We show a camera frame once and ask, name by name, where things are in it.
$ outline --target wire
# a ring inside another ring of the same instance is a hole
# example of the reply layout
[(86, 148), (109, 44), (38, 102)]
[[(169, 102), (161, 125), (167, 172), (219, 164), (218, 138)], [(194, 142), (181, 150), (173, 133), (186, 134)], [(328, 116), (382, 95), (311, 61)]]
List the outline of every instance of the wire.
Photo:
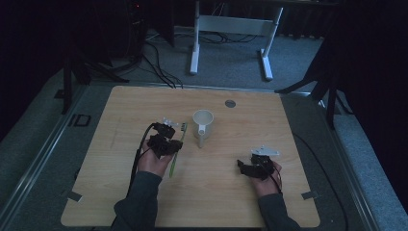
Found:
[(141, 157), (141, 155), (143, 155), (144, 153), (146, 153), (149, 149), (145, 150), (142, 154), (140, 154), (141, 152), (141, 148), (143, 147), (144, 142), (146, 141), (146, 137), (147, 134), (149, 133), (150, 129), (154, 126), (155, 124), (152, 123), (150, 124), (146, 131), (144, 132), (143, 137), (141, 138), (140, 141), (140, 145), (139, 145), (139, 149), (136, 151), (136, 155), (135, 155), (135, 160), (133, 162), (133, 166), (132, 166), (132, 173), (130, 175), (130, 183), (129, 183), (129, 188), (128, 188), (128, 192), (126, 193), (126, 197), (129, 195), (130, 190), (132, 189), (132, 185), (133, 185), (133, 181), (135, 180), (135, 174), (136, 174), (136, 170), (138, 169), (138, 163), (139, 163), (139, 159)]
[(173, 79), (175, 82), (177, 82), (181, 88), (183, 88), (183, 83), (182, 81), (175, 77), (174, 75), (168, 73), (167, 71), (163, 70), (162, 67), (160, 66), (160, 54), (159, 54), (159, 50), (157, 49), (157, 47), (155, 45), (153, 45), (152, 43), (146, 41), (145, 42), (147, 45), (151, 46), (154, 48), (155, 53), (156, 53), (156, 57), (157, 57), (157, 64), (152, 64), (144, 55), (143, 57), (147, 60), (147, 62), (150, 64), (150, 66), (154, 69), (154, 72), (156, 73), (156, 75), (163, 81), (165, 82), (169, 87), (176, 89), (176, 85), (174, 84), (174, 82), (170, 79)]
[(342, 209), (342, 213), (343, 213), (343, 217), (344, 217), (345, 230), (348, 230), (348, 218), (347, 218), (347, 213), (345, 212), (344, 205), (343, 205), (342, 201), (340, 200), (339, 195), (338, 195), (337, 192), (335, 191), (335, 189), (334, 189), (334, 187), (333, 187), (333, 184), (332, 184), (332, 182), (331, 182), (331, 180), (330, 180), (330, 178), (329, 178), (327, 172), (324, 170), (324, 167), (323, 167), (323, 165), (321, 164), (321, 162), (320, 162), (318, 156), (317, 156), (316, 153), (313, 151), (313, 149), (312, 149), (312, 147), (309, 145), (309, 143), (307, 143), (304, 139), (302, 139), (298, 134), (296, 134), (296, 133), (293, 132), (293, 136), (296, 137), (296, 138), (298, 138), (299, 140), (301, 140), (301, 141), (303, 142), (303, 144), (305, 144), (306, 147), (309, 149), (309, 151), (312, 153), (312, 155), (315, 157), (316, 162), (319, 164), (321, 170), (323, 171), (323, 174), (324, 174), (324, 176), (326, 177), (327, 182), (329, 183), (329, 186), (330, 186), (330, 188), (331, 188), (331, 190), (332, 190), (334, 196), (336, 197), (337, 202), (338, 202), (339, 205), (340, 205), (340, 208)]
[(279, 180), (280, 180), (280, 184), (278, 184), (275, 180), (275, 178), (273, 178), (272, 174), (269, 173), (269, 171), (267, 170), (267, 168), (264, 166), (264, 164), (262, 164), (262, 162), (258, 159), (256, 159), (258, 164), (261, 166), (261, 168), (267, 173), (267, 175), (270, 177), (270, 179), (272, 179), (273, 183), (275, 183), (276, 188), (278, 189), (278, 192), (282, 194), (282, 179), (280, 178), (280, 172), (278, 171), (278, 169), (276, 169), (275, 166), (273, 166), (273, 168), (278, 172), (279, 175)]
[(143, 55), (143, 57), (144, 57), (144, 59), (150, 64), (150, 66), (154, 69), (156, 75), (157, 75), (163, 82), (165, 82), (169, 87), (171, 87), (172, 89), (174, 89), (174, 88), (175, 88), (174, 83), (173, 83), (171, 80), (167, 79), (165, 76), (162, 76), (159, 72), (157, 72), (157, 69), (156, 69), (155, 65), (153, 65), (153, 64), (149, 61), (149, 59), (147, 59), (146, 56)]

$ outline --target metal stand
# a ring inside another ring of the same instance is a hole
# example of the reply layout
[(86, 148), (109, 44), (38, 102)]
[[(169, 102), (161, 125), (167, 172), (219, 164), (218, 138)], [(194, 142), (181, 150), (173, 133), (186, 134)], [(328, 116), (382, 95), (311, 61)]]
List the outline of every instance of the metal stand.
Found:
[(279, 25), (283, 8), (278, 8), (278, 12), (273, 20), (260, 20), (250, 18), (237, 18), (225, 16), (200, 15), (200, 2), (195, 2), (195, 21), (194, 21), (194, 46), (191, 56), (190, 74), (197, 74), (198, 56), (200, 44), (198, 36), (200, 31), (222, 32), (231, 34), (243, 34), (253, 36), (268, 37), (268, 43), (265, 49), (261, 49), (261, 60), (267, 80), (272, 80), (272, 70), (270, 68), (268, 54)]

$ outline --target wooden table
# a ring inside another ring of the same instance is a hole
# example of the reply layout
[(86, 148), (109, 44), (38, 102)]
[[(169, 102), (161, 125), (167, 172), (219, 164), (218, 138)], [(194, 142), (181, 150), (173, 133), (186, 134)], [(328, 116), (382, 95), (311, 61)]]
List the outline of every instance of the wooden table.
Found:
[[(226, 107), (226, 100), (234, 100), (236, 107)], [(215, 116), (213, 133), (201, 149), (192, 133), (192, 114), (198, 109)], [(249, 164), (251, 149), (262, 145), (281, 152), (272, 160), (283, 167), (290, 217), (303, 227), (319, 225), (314, 200), (301, 196), (310, 189), (278, 94), (138, 87), (113, 88), (73, 187), (83, 198), (68, 199), (64, 225), (111, 225), (142, 135), (163, 117), (189, 127), (175, 172), (168, 178), (168, 168), (160, 185), (157, 227), (264, 226), (252, 186), (237, 167), (237, 159)], [(173, 138), (181, 135), (177, 128)]]

